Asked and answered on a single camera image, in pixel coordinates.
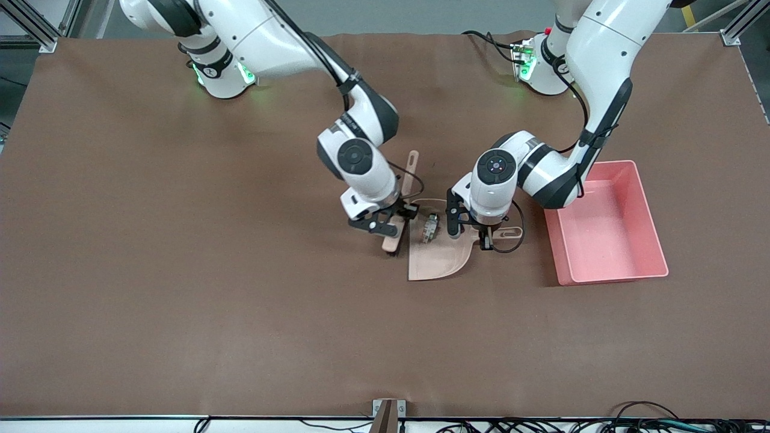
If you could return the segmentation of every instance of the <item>green led light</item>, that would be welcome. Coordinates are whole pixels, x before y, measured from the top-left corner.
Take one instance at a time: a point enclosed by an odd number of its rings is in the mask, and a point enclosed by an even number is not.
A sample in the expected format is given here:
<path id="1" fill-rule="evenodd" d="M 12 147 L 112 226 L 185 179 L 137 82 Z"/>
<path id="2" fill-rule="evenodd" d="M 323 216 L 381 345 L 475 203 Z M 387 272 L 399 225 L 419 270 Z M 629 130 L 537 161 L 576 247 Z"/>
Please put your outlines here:
<path id="1" fill-rule="evenodd" d="M 532 76 L 532 69 L 536 63 L 537 59 L 533 55 L 521 66 L 521 79 L 528 80 Z"/>
<path id="2" fill-rule="evenodd" d="M 192 70 L 195 71 L 195 75 L 198 76 L 198 84 L 205 87 L 206 85 L 203 84 L 203 78 L 201 78 L 200 72 L 198 71 L 198 67 L 195 66 L 195 63 L 192 64 Z"/>
<path id="3" fill-rule="evenodd" d="M 246 84 L 251 84 L 256 80 L 256 77 L 254 74 L 252 74 L 244 65 L 241 65 L 240 62 L 238 62 L 238 68 L 241 72 L 241 76 L 243 77 L 243 81 L 246 82 Z"/>

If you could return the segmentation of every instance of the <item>brown table surface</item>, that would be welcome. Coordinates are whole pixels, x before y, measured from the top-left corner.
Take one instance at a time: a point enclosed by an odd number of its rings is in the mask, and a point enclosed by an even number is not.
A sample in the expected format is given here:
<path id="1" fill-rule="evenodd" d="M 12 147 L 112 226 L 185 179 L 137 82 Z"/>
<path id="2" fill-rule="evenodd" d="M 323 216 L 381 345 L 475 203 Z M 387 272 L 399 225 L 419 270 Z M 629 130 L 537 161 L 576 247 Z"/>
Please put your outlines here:
<path id="1" fill-rule="evenodd" d="M 555 147 L 570 95 L 533 94 L 466 36 L 328 39 L 401 112 L 425 197 L 505 133 Z M 559 287 L 542 210 L 517 253 L 407 282 L 347 226 L 316 156 L 338 117 L 308 73 L 208 97 L 173 40 L 63 39 L 0 158 L 0 414 L 770 417 L 765 124 L 737 48 L 655 35 L 602 159 L 641 172 L 669 277 Z"/>

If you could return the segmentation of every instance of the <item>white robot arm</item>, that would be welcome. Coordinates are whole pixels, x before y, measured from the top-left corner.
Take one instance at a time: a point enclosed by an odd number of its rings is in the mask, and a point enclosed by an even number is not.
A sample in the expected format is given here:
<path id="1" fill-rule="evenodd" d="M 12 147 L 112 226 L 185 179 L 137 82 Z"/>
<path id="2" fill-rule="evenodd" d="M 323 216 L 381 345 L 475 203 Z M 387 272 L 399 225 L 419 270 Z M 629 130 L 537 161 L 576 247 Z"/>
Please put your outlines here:
<path id="1" fill-rule="evenodd" d="M 543 95 L 558 95 L 567 90 L 566 82 L 572 82 L 567 68 L 562 66 L 562 77 L 557 76 L 555 64 L 567 51 L 567 41 L 578 26 L 583 12 L 591 0 L 551 0 L 556 6 L 556 17 L 551 32 L 538 33 L 523 41 L 532 55 L 522 56 L 524 67 L 517 67 L 517 78 Z"/>
<path id="2" fill-rule="evenodd" d="M 390 223 L 417 207 L 400 197 L 398 182 L 378 147 L 396 135 L 395 107 L 375 92 L 325 42 L 302 32 L 274 0 L 121 0 L 138 27 L 179 39 L 199 81 L 217 98 L 239 95 L 254 76 L 279 78 L 325 70 L 345 101 L 345 113 L 321 132 L 321 161 L 350 188 L 340 197 L 352 227 L 386 237 L 400 235 Z M 350 108 L 348 96 L 354 104 Z"/>
<path id="3" fill-rule="evenodd" d="M 567 7 L 566 1 L 557 3 Z M 482 249 L 493 249 L 491 232 L 507 218 L 517 186 L 545 209 L 565 207 L 582 194 L 588 171 L 631 95 L 631 65 L 669 3 L 594 0 L 584 10 L 566 45 L 566 64 L 591 111 L 574 149 L 563 156 L 527 131 L 501 137 L 447 191 L 451 237 L 460 236 L 461 225 L 474 225 Z"/>

